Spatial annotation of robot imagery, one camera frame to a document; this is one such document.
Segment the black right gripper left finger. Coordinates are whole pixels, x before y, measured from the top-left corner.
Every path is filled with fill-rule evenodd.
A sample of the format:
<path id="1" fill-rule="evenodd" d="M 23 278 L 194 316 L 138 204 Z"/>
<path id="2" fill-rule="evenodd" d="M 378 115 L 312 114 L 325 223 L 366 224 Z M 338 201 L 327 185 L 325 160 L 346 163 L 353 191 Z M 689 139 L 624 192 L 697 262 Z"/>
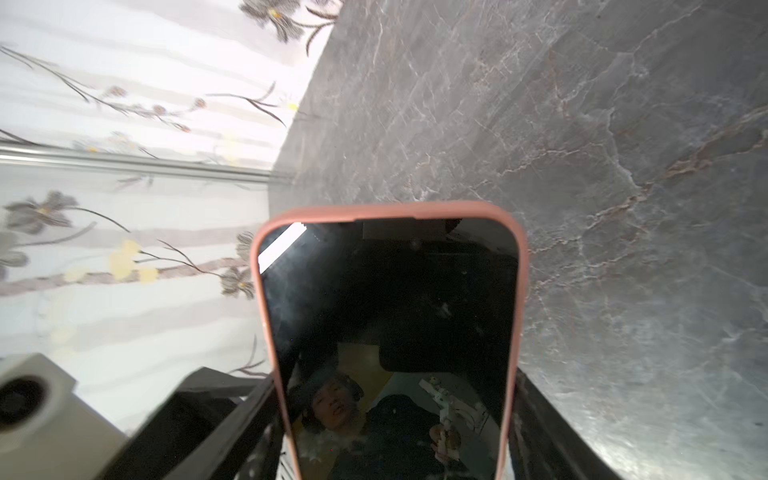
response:
<path id="1" fill-rule="evenodd" d="M 283 425 L 271 374 L 187 376 L 99 479 L 274 479 Z"/>

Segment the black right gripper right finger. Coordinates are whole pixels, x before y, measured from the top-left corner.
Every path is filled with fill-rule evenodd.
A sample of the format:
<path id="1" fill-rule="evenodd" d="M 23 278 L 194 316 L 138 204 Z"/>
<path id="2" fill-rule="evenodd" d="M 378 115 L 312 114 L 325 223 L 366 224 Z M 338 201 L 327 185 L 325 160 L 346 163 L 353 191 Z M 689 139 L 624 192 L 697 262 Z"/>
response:
<path id="1" fill-rule="evenodd" d="M 517 479 L 621 479 L 522 370 L 515 377 L 509 451 Z"/>

